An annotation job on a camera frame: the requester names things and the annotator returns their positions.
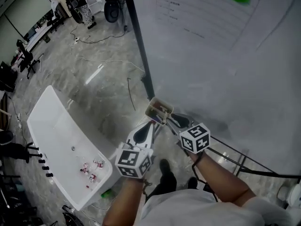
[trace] white cube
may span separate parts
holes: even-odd
[[[180,133],[180,141],[184,149],[197,154],[210,146],[210,131],[200,123]]]
[[[151,157],[146,151],[119,149],[115,166],[122,176],[142,178],[151,166]]]

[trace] white shirt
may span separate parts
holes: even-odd
[[[258,197],[243,207],[213,202],[210,193],[186,189],[152,196],[143,207],[138,226],[291,226],[290,215]]]

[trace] forearm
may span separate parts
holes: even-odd
[[[127,179],[103,220],[103,226],[132,226],[135,222],[143,183]]]
[[[255,197],[245,182],[216,163],[206,153],[203,154],[197,168],[222,202],[232,202],[242,206],[247,200]]]

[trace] gray floor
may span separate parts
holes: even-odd
[[[96,16],[97,26],[87,30],[82,24],[74,31],[82,40],[95,41],[109,35],[122,34],[122,27],[118,24],[109,24],[105,21],[103,14]],[[93,123],[98,129],[114,144],[118,145],[124,141],[130,130],[132,130],[144,115],[148,104],[147,96],[140,77],[143,72],[132,64],[126,62],[89,62],[89,60],[123,60],[133,62],[143,69],[139,49],[135,40],[134,32],[128,32],[121,38],[109,38],[108,40],[84,44],[74,43],[70,31],[76,28],[77,24],[68,19],[60,26],[57,32],[50,34],[51,41],[42,41],[34,50],[34,56],[38,58],[42,53],[41,72],[37,68],[36,74],[31,74],[26,79],[26,73],[19,74],[16,91],[9,95],[15,105],[16,113],[21,114],[24,137],[31,142],[26,120],[31,113],[41,93],[48,85],[62,91],[64,94],[75,100],[83,110],[90,115]],[[100,64],[104,65],[101,73],[94,77],[90,83],[85,84],[87,78],[97,69]],[[135,105],[134,111],[127,89],[127,78],[130,78],[130,90]],[[14,114],[12,103],[9,103],[8,110]],[[22,130],[13,115],[10,129],[16,134],[16,142],[25,144],[22,138]],[[193,176],[191,160],[185,156],[182,150],[175,144],[177,139],[168,128],[163,128],[154,143],[154,154],[156,155],[154,165],[148,173],[148,180],[153,183],[146,189],[150,193],[158,184],[160,171],[158,162],[162,158],[170,161],[172,170],[178,180],[178,189],[183,188],[186,181]],[[239,159],[239,154],[226,148],[216,141],[212,141],[212,148],[225,153],[234,160]],[[208,152],[216,161],[230,171],[234,171],[235,165],[229,161],[222,160],[216,154]],[[37,159],[32,158],[29,164],[22,160],[11,160],[15,173],[21,175],[21,181],[32,205],[38,207],[38,214],[46,224],[56,220],[59,225],[64,225],[64,218],[61,207],[69,202],[57,186],[45,177]],[[251,161],[246,161],[251,169],[262,170]],[[267,178],[240,174],[240,177],[259,195],[265,196],[270,201],[280,203],[276,199],[279,187],[285,182],[292,184],[293,180]],[[107,208],[115,195],[120,190],[121,179],[114,187],[111,197],[103,199],[95,204],[96,207]],[[105,215],[105,211],[93,206],[88,206],[84,212],[89,218],[99,223]],[[82,211],[76,213],[84,225],[89,225],[90,219]]]

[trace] person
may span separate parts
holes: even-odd
[[[76,1],[75,2],[76,6],[74,8],[80,11],[80,13],[82,14],[83,18],[85,19],[88,25],[88,29],[93,28],[96,25],[96,22],[93,22],[94,16],[92,16],[92,13],[88,8],[86,0],[71,0],[71,4],[73,1]]]
[[[195,162],[198,156],[189,153]],[[292,225],[287,211],[260,199],[232,173],[203,153],[196,164],[211,189],[211,193],[196,190],[197,179],[188,181],[188,189],[175,191],[176,179],[169,163],[160,161],[160,184],[146,198],[138,226],[264,226]],[[135,222],[143,190],[143,181],[127,179],[106,213],[103,226],[132,226]]]

